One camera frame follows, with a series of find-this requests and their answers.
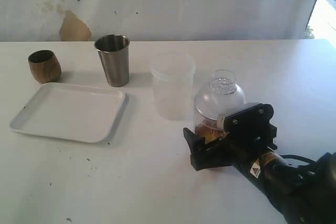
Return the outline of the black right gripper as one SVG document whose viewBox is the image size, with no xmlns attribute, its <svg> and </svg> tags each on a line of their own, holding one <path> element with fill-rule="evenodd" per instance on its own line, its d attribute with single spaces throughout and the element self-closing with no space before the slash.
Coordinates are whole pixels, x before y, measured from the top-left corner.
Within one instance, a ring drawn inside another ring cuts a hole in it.
<svg viewBox="0 0 336 224">
<path fill-rule="evenodd" d="M 191 152 L 191 165 L 196 171 L 247 165 L 261 158 L 262 154 L 277 149 L 274 144 L 277 128 L 271 124 L 258 132 L 228 133 L 209 143 L 186 127 L 183 135 Z"/>
</svg>

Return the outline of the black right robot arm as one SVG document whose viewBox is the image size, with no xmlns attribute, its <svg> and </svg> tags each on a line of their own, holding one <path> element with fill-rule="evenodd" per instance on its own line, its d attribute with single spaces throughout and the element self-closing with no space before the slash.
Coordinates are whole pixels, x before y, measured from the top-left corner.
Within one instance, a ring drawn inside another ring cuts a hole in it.
<svg viewBox="0 0 336 224">
<path fill-rule="evenodd" d="M 287 223 L 335 223 L 335 154 L 317 161 L 278 155 L 276 127 L 234 130 L 209 143 L 184 128 L 195 170 L 235 167 L 259 189 Z"/>
</svg>

